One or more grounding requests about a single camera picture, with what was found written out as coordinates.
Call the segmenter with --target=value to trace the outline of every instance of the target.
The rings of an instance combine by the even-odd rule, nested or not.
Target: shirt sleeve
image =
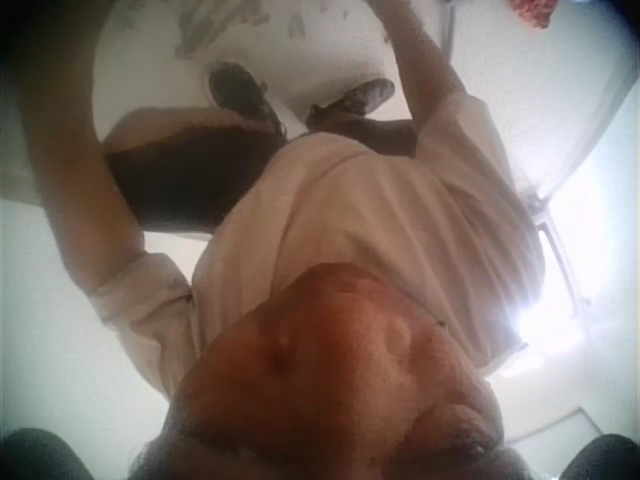
[[[196,360],[191,287],[164,254],[146,254],[89,300],[140,374],[171,399]]]
[[[540,297],[544,257],[485,103],[466,94],[445,100],[420,132],[416,157],[456,205],[487,266],[491,280],[474,277],[473,284],[478,292],[495,286],[508,312],[500,322],[515,330],[519,311]]]

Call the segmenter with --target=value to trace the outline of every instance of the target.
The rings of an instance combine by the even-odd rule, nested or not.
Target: skin
[[[72,280],[91,293],[145,251],[91,117],[112,2],[82,3],[24,47],[31,61],[13,77],[43,205]],[[419,128],[462,84],[407,1],[369,3]],[[125,133],[111,148],[131,141]],[[189,479],[525,478],[502,439],[490,388],[429,312],[366,271],[319,265],[207,348],[146,463]]]

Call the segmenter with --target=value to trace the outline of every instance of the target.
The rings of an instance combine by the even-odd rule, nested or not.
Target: shoe
[[[233,62],[216,64],[209,72],[208,85],[219,107],[236,112],[247,120],[271,122],[277,132],[283,131],[276,112],[264,98],[264,87],[258,85],[242,65]]]
[[[306,121],[307,127],[318,125],[336,113],[364,117],[393,97],[395,91],[395,85],[387,78],[377,78],[358,85],[326,107],[312,105]]]

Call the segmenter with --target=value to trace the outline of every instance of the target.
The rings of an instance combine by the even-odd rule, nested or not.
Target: red object
[[[547,28],[558,0],[511,0],[513,9],[520,17],[537,28]]]

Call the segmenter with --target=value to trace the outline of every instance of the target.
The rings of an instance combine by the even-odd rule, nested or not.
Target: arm
[[[425,33],[411,0],[367,0],[387,31],[402,89],[416,128],[422,127],[449,95],[464,85],[438,46]]]
[[[76,5],[50,22],[57,32],[23,49],[14,73],[43,206],[71,278],[90,293],[141,256],[144,242],[93,126],[93,55],[111,2]]]

